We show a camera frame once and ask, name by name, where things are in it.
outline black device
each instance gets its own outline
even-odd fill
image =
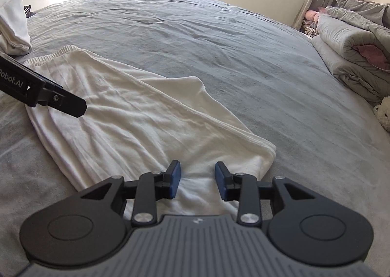
[[[87,109],[85,100],[2,52],[0,90],[28,106],[48,105],[75,117],[84,115]]]
[[[157,218],[156,201],[173,199],[179,161],[137,181],[113,176],[30,216],[20,242],[31,261],[20,277],[374,277],[363,264],[373,240],[369,222],[287,178],[272,183],[231,174],[215,179],[231,215]],[[126,199],[135,199],[124,220]],[[273,218],[263,221],[261,200]]]

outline stack of bedding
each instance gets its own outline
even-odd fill
[[[334,77],[375,106],[390,95],[390,5],[337,3],[319,16],[312,44]]]

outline triangular cutout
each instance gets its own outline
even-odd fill
[[[107,192],[110,190],[110,187],[111,187],[111,183],[102,185],[101,187],[98,187],[94,191],[91,191],[86,195],[82,196],[81,199],[103,200]]]
[[[284,185],[293,200],[307,200],[314,199],[314,197],[307,192],[295,187],[290,183]]]

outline white logo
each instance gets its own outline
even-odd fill
[[[196,220],[192,220],[192,222],[194,222],[195,224],[200,224],[203,222],[203,219],[197,218]]]

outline silver screw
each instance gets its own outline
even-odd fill
[[[134,220],[138,223],[147,223],[153,220],[153,215],[150,213],[137,213]]]
[[[260,218],[256,214],[245,213],[245,214],[241,215],[240,220],[241,220],[241,222],[246,223],[246,224],[254,224],[254,223],[257,223],[260,220]]]

